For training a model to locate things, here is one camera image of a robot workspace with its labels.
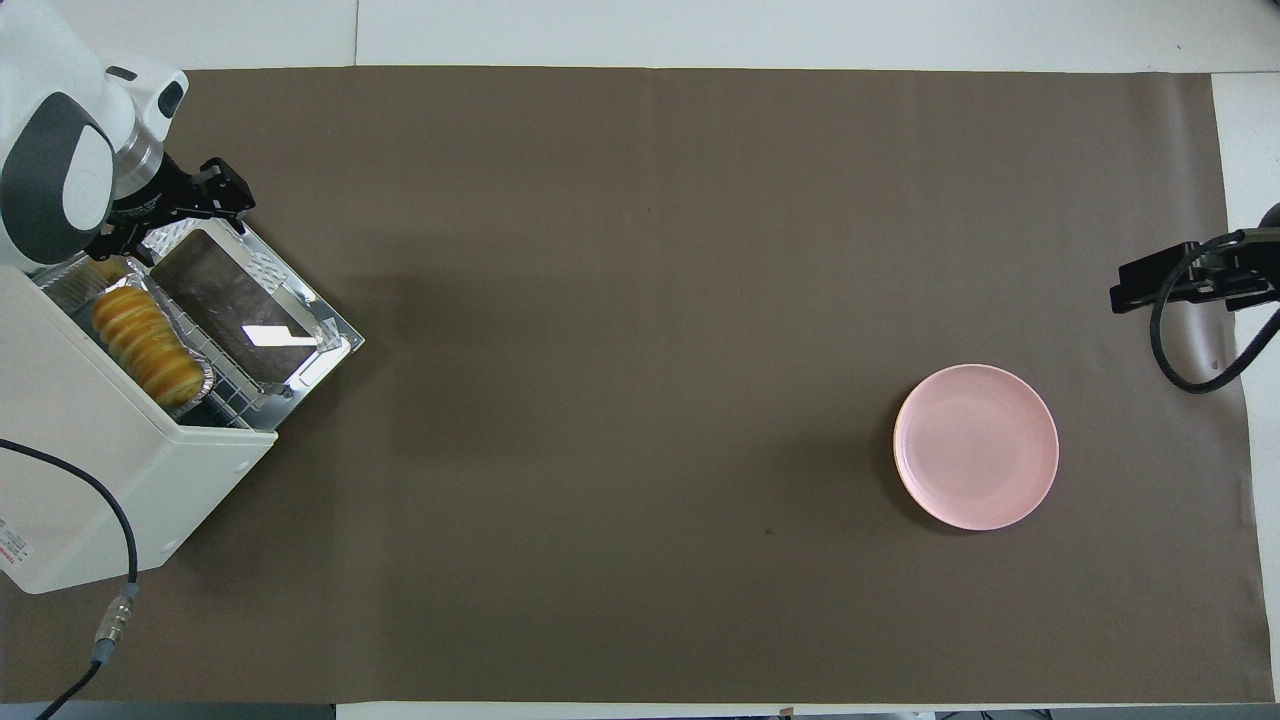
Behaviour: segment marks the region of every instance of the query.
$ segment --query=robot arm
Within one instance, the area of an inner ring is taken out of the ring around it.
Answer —
[[[180,70],[151,60],[104,67],[44,0],[0,0],[0,264],[137,254],[147,231],[183,218],[239,225],[253,197],[227,163],[193,177],[164,152],[186,91]]]

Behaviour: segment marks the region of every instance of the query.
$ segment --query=black clamp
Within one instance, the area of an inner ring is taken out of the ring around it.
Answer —
[[[150,266],[155,260],[141,245],[150,231],[188,218],[220,218],[243,233],[242,218],[255,205],[248,183],[221,158],[211,158],[200,165],[200,173],[188,176],[165,154],[142,190],[115,201],[108,215],[111,229],[99,234],[84,252],[95,260],[133,256]]]
[[[1183,242],[1121,265],[1120,284],[1111,288],[1111,311],[1151,305],[1180,266],[1169,301],[1226,300],[1234,313],[1280,300],[1280,228],[1235,231],[1210,242]]]

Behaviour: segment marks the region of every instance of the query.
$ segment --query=wire rack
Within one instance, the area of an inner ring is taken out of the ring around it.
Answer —
[[[252,428],[246,415],[261,410],[270,389],[250,377],[195,320],[175,302],[169,304],[174,324],[186,336],[187,346],[209,359],[214,366],[214,387],[202,401],[218,411],[228,428]]]

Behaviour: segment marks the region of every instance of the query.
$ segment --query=cable connector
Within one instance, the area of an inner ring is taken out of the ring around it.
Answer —
[[[111,659],[111,652],[115,651],[120,635],[124,634],[124,626],[133,616],[133,598],[137,596],[137,583],[125,583],[120,594],[115,596],[115,600],[108,606],[102,621],[97,625],[97,634],[93,635],[93,655],[90,657],[90,662],[106,665],[106,661]]]

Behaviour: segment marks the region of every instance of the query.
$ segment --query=black cable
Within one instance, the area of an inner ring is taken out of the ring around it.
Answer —
[[[1271,338],[1280,332],[1280,310],[1276,310],[1275,314],[1267,319],[1266,324],[1262,325],[1262,329],[1258,331],[1258,334],[1254,336],[1253,341],[1249,342],[1248,347],[1244,348],[1244,352],[1240,352],[1239,357],[1233,360],[1231,364],[1228,365],[1226,369],[1222,370],[1222,373],[1216,378],[1202,383],[1193,383],[1179,375],[1178,370],[1174,370],[1174,366],[1169,363],[1169,356],[1165,355],[1165,346],[1160,337],[1160,319],[1165,314],[1165,305],[1169,304],[1169,296],[1174,292],[1174,286],[1178,284],[1183,273],[1192,266],[1192,263],[1199,260],[1204,255],[1212,255],[1222,247],[1235,245],[1242,240],[1244,240],[1244,233],[1235,231],[1229,234],[1215,237],[1208,242],[1203,242],[1188,252],[1176,265],[1174,265],[1174,269],[1170,270],[1169,275],[1165,277],[1165,282],[1161,283],[1160,292],[1156,293],[1156,300],[1151,305],[1151,351],[1156,356],[1156,365],[1160,365],[1160,372],[1169,378],[1169,382],[1187,392],[1199,395],[1213,392],[1215,389],[1226,386],[1229,382],[1239,377],[1239,374],[1243,373],[1254,359],[1257,359],[1258,354],[1262,352],[1262,348],[1271,342]]]
[[[133,525],[129,525],[129,519],[124,516],[124,509],[122,509],[120,503],[115,501],[115,497],[111,495],[111,491],[106,489],[106,486],[99,482],[99,479],[95,478],[93,475],[90,475],[84,470],[81,470],[79,468],[72,465],[70,462],[63,460],[61,457],[56,457],[47,452],[41,452],[33,447],[27,447],[26,445],[19,445],[17,442],[13,442],[12,439],[4,439],[4,438],[0,438],[0,447],[5,450],[12,450],[20,455],[26,455],[27,457],[33,457],[36,460],[40,460],[41,462],[47,462],[54,468],[67,470],[68,473],[84,480],[86,483],[90,484],[90,487],[96,489],[97,495],[101,495],[102,500],[105,500],[106,503],[111,506],[111,512],[115,514],[115,519],[119,520],[120,523],[120,529],[124,532],[124,547],[125,551],[129,553],[129,582],[131,583],[138,582],[138,543],[133,539]]]
[[[76,680],[74,685],[67,688],[67,692],[58,696],[58,700],[49,703],[49,707],[46,707],[44,712],[37,715],[36,720],[49,720],[50,717],[52,717],[54,712],[58,712],[63,707],[63,705],[65,705],[67,701],[72,698],[73,694],[81,692],[81,689],[83,689],[84,685],[87,685],[88,682],[93,679],[93,675],[97,675],[97,670],[101,666],[102,666],[101,662],[90,662],[88,670],[86,670],[84,674],[81,675],[81,679]]]
[[[88,483],[88,486],[92,487],[95,491],[97,491],[97,493],[102,496],[102,500],[105,500],[106,503],[111,506],[111,512],[115,514],[115,519],[120,523],[120,530],[124,532],[124,547],[129,556],[128,584],[125,585],[122,597],[116,598],[116,602],[114,602],[113,606],[118,605],[120,601],[124,601],[125,603],[132,603],[133,594],[137,593],[137,582],[138,582],[138,543],[133,538],[133,525],[131,525],[129,519],[124,516],[124,509],[120,507],[120,503],[115,501],[115,496],[111,495],[111,491],[106,489],[106,486],[104,486],[101,480],[99,480],[93,475],[90,475],[84,470],[81,470],[76,465],[72,465],[70,462],[63,460],[61,457],[50,455],[47,452],[42,452],[33,447],[27,447],[26,445],[20,445],[13,442],[12,439],[5,439],[5,438],[0,438],[0,448],[10,450],[19,455],[26,455],[27,457],[40,460],[41,462],[47,462],[54,468],[65,470],[72,475],[76,475],[77,478]],[[123,629],[124,625],[122,620],[120,625],[118,626],[118,630]],[[95,639],[93,656],[88,661],[88,670],[86,670],[84,674],[81,675],[79,680],[76,680],[76,684],[67,688],[67,692],[58,696],[58,700],[49,703],[49,707],[46,707],[44,712],[37,715],[36,720],[49,720],[49,717],[52,717],[52,715],[58,712],[58,710],[61,708],[61,706],[65,705],[67,701],[72,698],[72,696],[81,692],[84,688],[84,685],[87,685],[88,682],[93,679],[93,675],[97,675],[97,671],[99,669],[102,667],[102,664],[111,657],[111,651],[115,648],[116,637],[118,633],[116,635],[113,635],[110,639],[105,639],[102,635],[99,635],[99,638]]]
[[[955,717],[956,715],[960,715],[961,712],[964,712],[964,711],[963,710],[957,710],[955,712],[947,712],[946,715],[942,715],[941,717],[938,717],[938,720],[950,720],[951,717]],[[1034,712],[1036,715],[1039,715],[1041,717],[1048,717],[1048,720],[1053,720],[1053,714],[1051,711],[1048,711],[1048,710],[1028,710],[1028,712]],[[986,710],[979,710],[978,711],[978,716],[982,717],[983,720],[995,720],[995,716],[991,712],[986,711]]]

